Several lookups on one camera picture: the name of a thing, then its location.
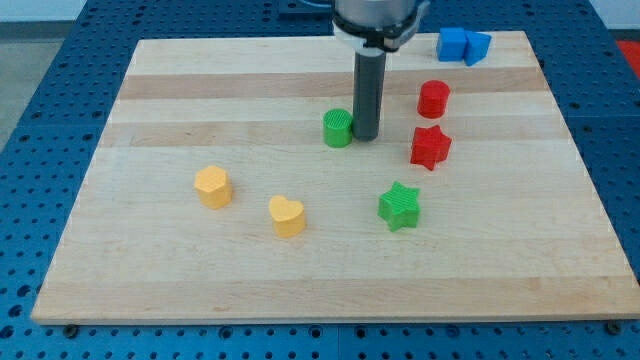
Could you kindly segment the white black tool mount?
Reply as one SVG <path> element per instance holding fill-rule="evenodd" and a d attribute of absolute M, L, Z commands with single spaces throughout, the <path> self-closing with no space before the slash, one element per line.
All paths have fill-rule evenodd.
<path fill-rule="evenodd" d="M 417 32 L 429 1 L 333 1 L 337 39 L 358 54 L 396 52 Z"/>

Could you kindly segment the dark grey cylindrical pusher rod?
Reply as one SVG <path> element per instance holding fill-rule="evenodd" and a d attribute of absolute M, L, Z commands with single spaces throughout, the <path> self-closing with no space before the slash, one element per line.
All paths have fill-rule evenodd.
<path fill-rule="evenodd" d="M 359 141 L 378 137 L 385 65 L 385 53 L 355 56 L 352 132 Z"/>

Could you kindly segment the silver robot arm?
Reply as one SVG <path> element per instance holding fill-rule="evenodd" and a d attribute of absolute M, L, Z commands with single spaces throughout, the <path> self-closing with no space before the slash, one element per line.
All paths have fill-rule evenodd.
<path fill-rule="evenodd" d="M 417 32 L 430 3 L 418 0 L 334 0 L 334 36 L 355 52 L 353 136 L 378 137 L 386 56 Z"/>

